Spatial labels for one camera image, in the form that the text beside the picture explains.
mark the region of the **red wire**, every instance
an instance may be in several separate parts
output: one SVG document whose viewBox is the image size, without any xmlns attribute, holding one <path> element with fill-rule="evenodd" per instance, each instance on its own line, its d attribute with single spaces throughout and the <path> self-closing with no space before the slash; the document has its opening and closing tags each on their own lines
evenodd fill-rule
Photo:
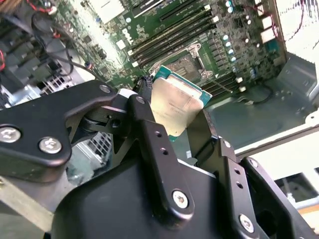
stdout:
<svg viewBox="0 0 319 239">
<path fill-rule="evenodd" d="M 302 10 L 302 14 L 301 14 L 301 20 L 300 20 L 300 24 L 297 28 L 297 30 L 294 32 L 294 34 L 288 39 L 288 40 L 285 40 L 285 39 L 280 39 L 279 38 L 279 35 L 278 35 L 278 28 L 277 26 L 275 25 L 275 21 L 274 21 L 274 18 L 272 16 L 272 14 L 268 13 L 268 15 L 271 17 L 271 21 L 272 21 L 272 30 L 273 30 L 273 33 L 275 35 L 275 37 L 280 41 L 280 42 L 286 42 L 286 41 L 289 41 L 291 39 L 294 38 L 294 36 L 300 31 L 302 25 L 303 25 L 303 21 L 304 21 L 304 15 L 305 15 L 305 0 L 300 0 L 300 4 L 301 4 L 301 10 Z M 267 12 L 263 12 L 262 10 L 260 10 L 259 8 L 257 7 L 253 7 L 253 6 L 244 6 L 246 8 L 251 8 L 255 11 L 260 11 L 262 12 L 263 14 L 267 14 Z"/>
<path fill-rule="evenodd" d="M 5 62 L 4 62 L 4 55 L 1 50 L 0 50 L 0 60 L 2 61 L 2 64 L 0 65 L 0 71 L 2 71 L 5 68 Z"/>
<path fill-rule="evenodd" d="M 33 3 L 30 2 L 30 0 L 26 0 L 26 2 L 32 7 L 33 10 L 35 11 L 40 11 L 40 12 L 50 12 L 51 8 L 42 8 L 42 7 L 36 7 Z"/>
</svg>

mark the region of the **black mechanical arm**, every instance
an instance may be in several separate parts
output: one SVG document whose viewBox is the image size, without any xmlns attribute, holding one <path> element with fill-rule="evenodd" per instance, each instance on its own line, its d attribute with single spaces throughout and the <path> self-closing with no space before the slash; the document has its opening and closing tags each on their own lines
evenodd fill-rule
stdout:
<svg viewBox="0 0 319 239">
<path fill-rule="evenodd" d="M 38 184 L 59 179 L 73 145 L 113 134 L 113 169 L 62 200 L 53 239 L 316 238 L 261 165 L 236 158 L 205 110 L 187 128 L 197 167 L 179 161 L 140 92 L 124 97 L 90 81 L 0 112 L 0 175 Z"/>
</svg>

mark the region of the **motherboard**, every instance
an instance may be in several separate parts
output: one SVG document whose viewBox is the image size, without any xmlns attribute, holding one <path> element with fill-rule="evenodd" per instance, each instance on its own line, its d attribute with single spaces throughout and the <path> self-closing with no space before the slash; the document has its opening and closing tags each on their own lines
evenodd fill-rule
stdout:
<svg viewBox="0 0 319 239">
<path fill-rule="evenodd" d="M 86 64 L 116 88 L 163 65 L 216 97 L 277 76 L 285 61 L 266 1 L 61 0 L 56 7 L 55 21 Z"/>
</svg>

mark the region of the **green circuit board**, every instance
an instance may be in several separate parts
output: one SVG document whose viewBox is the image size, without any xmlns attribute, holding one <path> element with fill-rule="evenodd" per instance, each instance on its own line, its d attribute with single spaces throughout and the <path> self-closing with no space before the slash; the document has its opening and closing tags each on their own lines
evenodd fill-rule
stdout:
<svg viewBox="0 0 319 239">
<path fill-rule="evenodd" d="M 54 17 L 93 70 L 117 88 L 130 88 L 160 65 L 203 86 L 231 72 L 245 82 L 272 78 L 283 63 L 276 40 L 262 44 L 257 12 L 242 6 L 250 0 L 240 8 L 224 0 L 163 0 L 138 16 L 143 2 L 122 0 L 123 12 L 106 23 L 93 1 L 61 0 Z"/>
</svg>

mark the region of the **silver screw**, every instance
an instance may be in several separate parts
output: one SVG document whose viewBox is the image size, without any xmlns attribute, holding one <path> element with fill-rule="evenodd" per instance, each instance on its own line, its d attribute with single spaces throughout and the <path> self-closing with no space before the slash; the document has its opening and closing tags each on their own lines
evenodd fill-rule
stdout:
<svg viewBox="0 0 319 239">
<path fill-rule="evenodd" d="M 16 128 L 2 127 L 0 128 L 0 142 L 14 143 L 21 138 L 21 133 Z"/>
<path fill-rule="evenodd" d="M 100 85 L 100 90 L 105 92 L 105 93 L 110 93 L 111 90 L 109 89 L 109 87 L 105 86 L 105 85 Z"/>
<path fill-rule="evenodd" d="M 226 145 L 227 148 L 231 148 L 230 143 L 228 143 L 227 141 L 224 140 L 224 144 Z"/>
<path fill-rule="evenodd" d="M 180 208 L 187 208 L 188 206 L 187 196 L 179 190 L 173 192 L 173 200 Z"/>
<path fill-rule="evenodd" d="M 50 2 L 50 1 L 45 1 L 45 2 L 44 2 L 44 6 L 45 6 L 46 8 L 51 7 L 51 2 Z"/>
<path fill-rule="evenodd" d="M 137 100 L 138 102 L 140 102 L 141 104 L 145 104 L 144 99 L 143 99 L 142 97 L 140 97 L 140 96 L 137 96 L 137 97 L 136 97 L 136 100 Z"/>
<path fill-rule="evenodd" d="M 258 163 L 257 163 L 255 160 L 250 159 L 249 161 L 251 162 L 251 164 L 252 164 L 255 168 L 258 167 Z"/>
<path fill-rule="evenodd" d="M 239 221 L 246 231 L 248 231 L 249 233 L 254 232 L 254 225 L 246 215 L 244 214 L 239 215 Z"/>
<path fill-rule="evenodd" d="M 39 143 L 39 148 L 45 153 L 58 153 L 62 149 L 62 144 L 56 138 L 45 137 Z"/>
</svg>

